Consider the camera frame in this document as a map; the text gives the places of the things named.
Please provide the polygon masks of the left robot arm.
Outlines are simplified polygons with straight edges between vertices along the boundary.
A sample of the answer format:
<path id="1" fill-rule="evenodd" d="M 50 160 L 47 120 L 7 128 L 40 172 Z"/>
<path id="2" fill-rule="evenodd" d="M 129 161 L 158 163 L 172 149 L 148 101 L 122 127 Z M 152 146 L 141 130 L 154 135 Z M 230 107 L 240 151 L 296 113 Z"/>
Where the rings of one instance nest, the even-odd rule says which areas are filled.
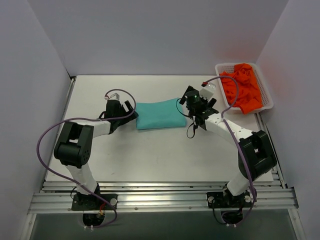
<path id="1" fill-rule="evenodd" d="M 63 124 L 53 155 L 77 182 L 77 194 L 83 197 L 82 202 L 88 209 L 95 210 L 101 203 L 100 187 L 89 166 L 93 139 L 113 134 L 138 116 L 128 100 L 121 103 L 111 99 L 98 121 L 72 120 Z"/>

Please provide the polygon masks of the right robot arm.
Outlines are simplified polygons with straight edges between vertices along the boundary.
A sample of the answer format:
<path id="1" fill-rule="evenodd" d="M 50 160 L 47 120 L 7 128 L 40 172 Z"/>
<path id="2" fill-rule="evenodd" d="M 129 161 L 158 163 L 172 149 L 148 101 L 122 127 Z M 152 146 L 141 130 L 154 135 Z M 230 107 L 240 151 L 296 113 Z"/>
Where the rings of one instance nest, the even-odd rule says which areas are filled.
<path id="1" fill-rule="evenodd" d="M 213 108 L 216 101 L 208 88 L 199 91 L 189 85 L 179 104 L 186 105 L 187 117 L 193 121 L 194 130 L 200 127 L 237 147 L 239 172 L 226 184 L 226 191 L 222 193 L 223 203 L 232 207 L 247 189 L 255 194 L 253 182 L 275 167 L 277 159 L 265 131 L 249 130 L 223 117 Z"/>

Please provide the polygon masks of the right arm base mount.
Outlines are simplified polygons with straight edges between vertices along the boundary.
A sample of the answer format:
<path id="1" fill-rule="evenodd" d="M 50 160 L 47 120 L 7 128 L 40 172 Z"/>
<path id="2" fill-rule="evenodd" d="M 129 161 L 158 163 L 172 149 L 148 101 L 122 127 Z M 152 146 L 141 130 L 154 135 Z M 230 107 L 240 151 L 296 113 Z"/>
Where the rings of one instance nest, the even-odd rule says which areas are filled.
<path id="1" fill-rule="evenodd" d="M 212 209 L 213 217 L 218 224 L 236 228 L 245 219 L 244 209 L 253 208 L 250 193 L 246 191 L 233 196 L 228 191 L 207 192 L 207 206 Z"/>

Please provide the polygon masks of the teal t-shirt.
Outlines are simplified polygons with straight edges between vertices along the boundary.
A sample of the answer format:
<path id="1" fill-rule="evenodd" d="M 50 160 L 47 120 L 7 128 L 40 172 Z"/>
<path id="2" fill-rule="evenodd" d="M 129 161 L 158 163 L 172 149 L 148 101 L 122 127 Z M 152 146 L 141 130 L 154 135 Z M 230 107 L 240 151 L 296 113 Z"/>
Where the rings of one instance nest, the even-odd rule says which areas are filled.
<path id="1" fill-rule="evenodd" d="M 138 102 L 135 109 L 138 114 L 136 129 L 184 128 L 187 119 L 182 115 L 182 107 L 177 106 L 177 100 L 178 98 L 154 103 Z"/>

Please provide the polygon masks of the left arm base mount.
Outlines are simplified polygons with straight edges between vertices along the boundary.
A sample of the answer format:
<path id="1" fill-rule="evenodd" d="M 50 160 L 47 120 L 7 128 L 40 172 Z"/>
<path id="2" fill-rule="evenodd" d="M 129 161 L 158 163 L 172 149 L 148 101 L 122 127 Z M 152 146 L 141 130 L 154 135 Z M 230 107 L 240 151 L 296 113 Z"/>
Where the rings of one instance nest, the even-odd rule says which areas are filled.
<path id="1" fill-rule="evenodd" d="M 105 220 L 106 210 L 117 209 L 118 195 L 115 193 L 98 194 L 103 200 L 93 196 L 77 192 L 72 197 L 71 210 L 77 212 L 95 211 L 94 213 L 83 213 L 82 222 L 88 227 L 100 227 Z"/>

